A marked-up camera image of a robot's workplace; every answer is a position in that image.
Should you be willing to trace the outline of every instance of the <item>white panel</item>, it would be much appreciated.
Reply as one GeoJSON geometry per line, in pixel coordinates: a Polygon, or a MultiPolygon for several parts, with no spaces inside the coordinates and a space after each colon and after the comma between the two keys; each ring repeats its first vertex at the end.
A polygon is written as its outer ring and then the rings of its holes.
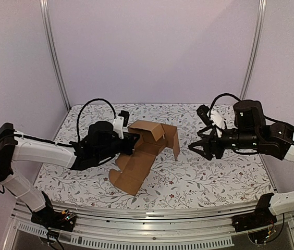
{"type": "MultiPolygon", "coordinates": [[[[0,126],[51,138],[65,116],[39,1],[0,1],[0,126]]],[[[21,164],[33,180],[39,165],[21,164]]],[[[15,199],[0,194],[0,244],[15,199]]]]}
{"type": "Polygon", "coordinates": [[[239,95],[258,3],[50,1],[70,101],[208,103],[221,92],[239,95]]]}
{"type": "MultiPolygon", "coordinates": [[[[267,1],[263,34],[247,98],[267,116],[294,125],[294,1],[267,1]]],[[[294,190],[294,164],[265,157],[279,192],[294,190]]]]}

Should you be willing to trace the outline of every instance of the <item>cardboard box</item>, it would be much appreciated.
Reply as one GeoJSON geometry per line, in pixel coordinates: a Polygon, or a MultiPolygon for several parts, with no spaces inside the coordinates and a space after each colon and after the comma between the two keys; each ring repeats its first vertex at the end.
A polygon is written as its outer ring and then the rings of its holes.
{"type": "Polygon", "coordinates": [[[120,171],[111,169],[110,182],[124,192],[136,195],[159,153],[172,148],[175,160],[179,154],[177,127],[163,123],[137,120],[128,127],[130,133],[140,134],[131,156],[120,154],[116,160],[120,171]]]}

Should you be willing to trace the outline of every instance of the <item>brown cardboard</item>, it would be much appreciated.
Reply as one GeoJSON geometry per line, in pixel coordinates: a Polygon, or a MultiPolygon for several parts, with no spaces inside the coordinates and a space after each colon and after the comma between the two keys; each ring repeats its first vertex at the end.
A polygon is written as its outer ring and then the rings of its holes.
{"type": "Polygon", "coordinates": [[[124,192],[136,195],[148,176],[157,155],[172,148],[175,160],[179,154],[177,127],[158,122],[137,120],[128,127],[130,133],[140,134],[131,156],[120,154],[116,164],[120,171],[111,169],[110,182],[124,192]]]}

